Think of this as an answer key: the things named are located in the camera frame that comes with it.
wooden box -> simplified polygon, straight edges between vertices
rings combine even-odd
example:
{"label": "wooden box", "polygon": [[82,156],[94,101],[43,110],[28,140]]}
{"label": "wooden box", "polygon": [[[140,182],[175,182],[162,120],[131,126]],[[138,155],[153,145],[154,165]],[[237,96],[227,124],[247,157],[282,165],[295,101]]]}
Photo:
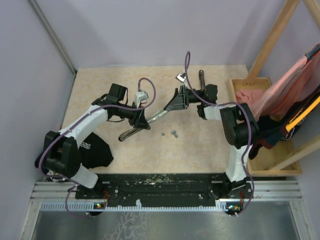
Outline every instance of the wooden box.
{"label": "wooden box", "polygon": [[[268,77],[257,77],[253,84],[246,84],[245,78],[233,78],[228,82],[231,100],[236,102],[236,92],[240,89],[262,89],[267,90],[271,86]],[[272,149],[262,147],[258,155],[248,159],[247,168],[253,177],[288,177],[301,174],[299,162],[296,161],[281,170],[268,170],[269,167],[281,163],[294,147],[290,140],[279,141]]]}

pink cloth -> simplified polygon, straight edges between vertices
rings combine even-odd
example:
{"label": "pink cloth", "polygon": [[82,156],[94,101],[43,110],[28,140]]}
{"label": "pink cloth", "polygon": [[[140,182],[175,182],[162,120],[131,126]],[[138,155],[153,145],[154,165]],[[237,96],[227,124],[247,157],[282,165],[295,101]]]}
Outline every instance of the pink cloth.
{"label": "pink cloth", "polygon": [[261,89],[237,91],[235,93],[237,102],[247,103],[256,120],[265,115],[285,115],[295,102],[301,100],[303,88],[319,62],[319,52],[312,56],[312,60],[308,60],[306,56],[301,57],[263,94]]}

beige table surface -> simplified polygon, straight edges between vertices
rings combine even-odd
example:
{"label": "beige table surface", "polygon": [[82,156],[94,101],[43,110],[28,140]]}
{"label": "beige table surface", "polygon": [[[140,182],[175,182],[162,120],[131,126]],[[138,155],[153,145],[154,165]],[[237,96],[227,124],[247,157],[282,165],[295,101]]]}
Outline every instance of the beige table surface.
{"label": "beige table surface", "polygon": [[[148,117],[163,109],[174,95],[180,83],[175,79],[183,72],[182,66],[138,66],[80,68],[68,103],[63,126],[74,122],[103,94],[109,92],[112,83],[129,90],[129,103],[134,100],[138,80],[150,78],[156,87],[156,99],[145,110]],[[204,70],[206,84],[218,86],[218,103],[230,100],[227,88],[229,78],[247,76],[245,65],[190,66],[189,78],[192,87],[200,88],[199,70]],[[141,89],[150,99],[152,88],[143,81]],[[108,167],[97,167],[96,173],[222,173],[229,161],[229,148],[222,123],[198,117],[196,104],[186,110],[172,111],[151,124],[151,130],[139,133],[120,142],[120,134],[129,130],[128,120],[120,123],[106,122],[94,133],[110,145],[114,160]],[[178,138],[170,134],[176,130]]]}

purple cable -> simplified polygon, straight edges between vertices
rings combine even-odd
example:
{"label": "purple cable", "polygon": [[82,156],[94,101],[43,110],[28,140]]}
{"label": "purple cable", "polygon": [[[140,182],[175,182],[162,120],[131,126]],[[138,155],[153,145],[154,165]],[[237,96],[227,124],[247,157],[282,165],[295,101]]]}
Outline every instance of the purple cable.
{"label": "purple cable", "polygon": [[75,129],[75,127],[76,127],[77,125],[79,125],[79,124],[80,124],[84,119],[86,119],[88,116],[90,116],[91,114],[93,114],[93,113],[95,113],[95,112],[97,112],[97,111],[99,111],[99,110],[101,110],[101,109],[106,109],[106,108],[118,108],[118,109],[125,109],[125,110],[129,110],[129,111],[140,111],[140,110],[146,109],[146,108],[148,108],[149,106],[151,106],[151,105],[154,103],[154,101],[156,100],[156,95],[157,95],[156,87],[155,87],[154,83],[153,83],[149,78],[142,77],[142,78],[140,78],[139,81],[138,81],[138,89],[140,89],[140,85],[141,85],[141,81],[142,81],[142,80],[148,81],[148,82],[151,84],[152,88],[153,88],[153,98],[152,98],[152,100],[151,100],[151,102],[150,102],[149,104],[147,104],[146,106],[143,106],[143,107],[139,107],[139,108],[129,108],[129,107],[118,106],[118,105],[113,105],[113,104],[108,104],[108,105],[103,105],[103,106],[97,107],[97,108],[95,108],[94,110],[92,110],[91,112],[88,112],[88,113],[86,113],[85,115],[83,115],[83,116],[82,116],[78,121],[76,121],[67,131],[61,133],[61,134],[44,150],[44,152],[43,152],[43,154],[42,154],[42,156],[41,156],[41,158],[40,158],[40,161],[39,161],[39,169],[40,169],[40,172],[41,172],[44,176],[46,176],[46,177],[49,177],[49,178],[52,178],[52,177],[54,177],[54,178],[66,178],[68,181],[73,182],[74,184],[76,184],[76,185],[74,185],[74,186],[70,189],[70,191],[68,192],[68,194],[67,194],[67,196],[66,196],[66,198],[65,198],[65,209],[66,209],[66,211],[67,211],[68,213],[70,213],[71,215],[73,215],[73,216],[75,216],[75,217],[79,217],[79,216],[74,215],[73,213],[71,213],[71,212],[69,211],[68,205],[67,205],[67,203],[68,203],[68,198],[69,198],[69,196],[70,196],[70,194],[71,194],[71,191],[72,191],[73,189],[75,189],[75,187],[76,187],[77,185],[79,185],[79,183],[77,183],[76,181],[74,181],[74,180],[72,180],[72,179],[70,179],[70,178],[68,178],[68,177],[66,177],[66,176],[63,176],[63,175],[57,175],[57,176],[55,176],[55,175],[45,174],[44,171],[42,170],[42,166],[43,166],[43,162],[44,162],[44,160],[45,160],[46,155],[48,154],[49,150],[50,150],[61,138],[63,138],[65,135],[67,135],[67,134],[70,133],[73,129]]}
{"label": "purple cable", "polygon": [[184,73],[185,73],[185,79],[186,79],[186,82],[188,83],[188,86],[190,87],[190,90],[192,91],[192,93],[199,99],[201,100],[202,102],[204,102],[205,104],[208,104],[208,105],[211,105],[211,106],[225,106],[225,105],[229,105],[229,104],[235,104],[239,107],[239,109],[241,110],[241,112],[243,113],[243,116],[245,118],[245,122],[246,122],[246,125],[248,127],[248,143],[246,145],[246,148],[241,156],[241,163],[242,163],[242,167],[243,167],[243,170],[245,172],[245,174],[249,177],[250,181],[252,182],[252,191],[251,191],[251,195],[248,199],[248,202],[246,203],[246,205],[244,206],[244,208],[242,209],[241,212],[239,212],[238,215],[234,215],[234,216],[240,216],[248,207],[248,205],[250,204],[251,200],[253,199],[254,197],[254,192],[255,192],[255,182],[254,182],[254,179],[253,177],[250,175],[250,173],[247,171],[246,167],[245,167],[245,155],[246,153],[248,152],[249,150],[249,147],[251,145],[251,141],[252,141],[252,132],[251,132],[251,126],[250,126],[250,122],[249,122],[249,117],[245,111],[245,109],[238,103],[238,102],[234,102],[234,101],[230,101],[230,102],[227,102],[227,103],[223,103],[223,104],[215,104],[215,103],[211,103],[211,102],[208,102],[206,100],[204,100],[202,97],[200,97],[196,91],[192,88],[191,84],[190,84],[190,81],[189,81],[189,77],[188,77],[188,68],[189,68],[189,64],[190,64],[190,51],[187,51],[186,52],[186,55],[185,55],[185,58],[184,58]]}

